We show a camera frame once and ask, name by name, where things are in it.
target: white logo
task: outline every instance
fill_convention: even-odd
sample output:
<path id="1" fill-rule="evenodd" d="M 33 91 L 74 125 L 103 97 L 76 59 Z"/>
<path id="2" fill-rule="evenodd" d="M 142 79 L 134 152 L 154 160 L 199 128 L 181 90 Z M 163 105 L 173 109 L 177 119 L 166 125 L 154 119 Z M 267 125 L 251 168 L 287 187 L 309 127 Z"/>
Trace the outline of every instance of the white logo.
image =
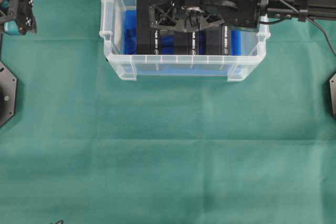
<path id="1" fill-rule="evenodd" d="M 31 6 L 34 6 L 34 0 L 29 0 L 28 4 L 31 5 Z"/>
<path id="2" fill-rule="evenodd" d="M 31 18 L 26 17 L 26 25 L 32 26 L 31 24 L 32 24 Z"/>

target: green cloth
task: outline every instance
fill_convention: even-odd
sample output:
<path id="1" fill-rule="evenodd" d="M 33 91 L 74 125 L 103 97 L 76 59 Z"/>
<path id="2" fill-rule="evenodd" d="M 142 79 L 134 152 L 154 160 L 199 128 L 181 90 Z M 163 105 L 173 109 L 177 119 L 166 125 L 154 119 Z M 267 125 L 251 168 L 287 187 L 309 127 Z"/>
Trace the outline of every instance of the green cloth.
<path id="1" fill-rule="evenodd" d="M 0 129 L 0 223 L 335 222 L 336 59 L 318 30 L 272 26 L 240 83 L 126 82 L 105 61 L 100 12 L 35 0 L 38 34 L 4 36 L 19 86 Z"/>

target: black battery pack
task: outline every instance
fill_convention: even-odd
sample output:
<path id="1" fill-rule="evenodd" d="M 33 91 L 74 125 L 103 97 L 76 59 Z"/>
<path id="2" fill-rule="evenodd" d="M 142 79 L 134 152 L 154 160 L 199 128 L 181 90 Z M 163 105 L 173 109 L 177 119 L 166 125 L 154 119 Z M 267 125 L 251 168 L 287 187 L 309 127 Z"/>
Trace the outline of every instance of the black battery pack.
<path id="1" fill-rule="evenodd" d="M 227 25 L 213 27 L 206 32 L 206 55 L 231 54 L 231 29 Z"/>
<path id="2" fill-rule="evenodd" d="M 159 55 L 161 52 L 160 31 L 150 28 L 149 7 L 160 0 L 136 0 L 136 43 L 138 55 Z"/>
<path id="3" fill-rule="evenodd" d="M 174 54 L 175 55 L 198 55 L 199 34 L 174 32 Z"/>

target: black hexagonal mount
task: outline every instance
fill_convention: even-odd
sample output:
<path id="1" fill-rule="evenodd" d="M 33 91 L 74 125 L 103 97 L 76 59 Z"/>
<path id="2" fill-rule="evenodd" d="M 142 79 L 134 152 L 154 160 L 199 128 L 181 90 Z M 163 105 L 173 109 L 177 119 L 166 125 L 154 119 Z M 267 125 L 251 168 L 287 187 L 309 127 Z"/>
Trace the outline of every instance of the black hexagonal mount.
<path id="1" fill-rule="evenodd" d="M 16 77 L 0 62 L 0 127 L 15 114 Z"/>

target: cyan part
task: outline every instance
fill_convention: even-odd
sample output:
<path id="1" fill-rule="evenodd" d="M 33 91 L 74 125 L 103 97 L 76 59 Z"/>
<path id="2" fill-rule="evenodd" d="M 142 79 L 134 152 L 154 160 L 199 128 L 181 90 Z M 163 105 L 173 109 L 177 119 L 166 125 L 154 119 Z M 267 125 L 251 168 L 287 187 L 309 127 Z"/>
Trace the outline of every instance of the cyan part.
<path id="1" fill-rule="evenodd" d="M 5 33 L 8 35 L 21 35 L 15 21 L 9 21 L 4 24 Z"/>
<path id="2" fill-rule="evenodd" d="M 8 0 L 3 1 L 2 4 L 1 4 L 1 8 L 2 8 L 2 9 L 7 9 L 8 7 L 9 7 L 9 2 L 8 2 Z"/>

